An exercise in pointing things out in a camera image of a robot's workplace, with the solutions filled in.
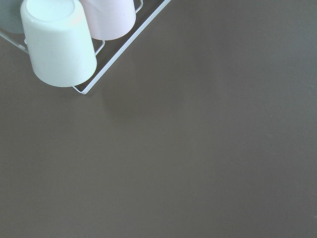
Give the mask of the pink cup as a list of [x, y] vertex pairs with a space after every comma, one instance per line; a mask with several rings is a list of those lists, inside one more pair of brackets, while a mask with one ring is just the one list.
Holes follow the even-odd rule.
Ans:
[[135, 24], [136, 9], [132, 0], [82, 0], [80, 3], [93, 39], [118, 39]]

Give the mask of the white cup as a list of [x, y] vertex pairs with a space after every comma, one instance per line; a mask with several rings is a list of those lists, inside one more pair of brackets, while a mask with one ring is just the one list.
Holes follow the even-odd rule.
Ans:
[[20, 8], [32, 69], [44, 83], [72, 87], [87, 81], [97, 59], [78, 0], [25, 0]]

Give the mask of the grey cup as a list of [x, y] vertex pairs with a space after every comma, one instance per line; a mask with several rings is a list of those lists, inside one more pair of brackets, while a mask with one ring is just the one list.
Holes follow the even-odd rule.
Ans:
[[20, 8], [22, 0], [0, 0], [0, 26], [3, 30], [14, 33], [24, 33]]

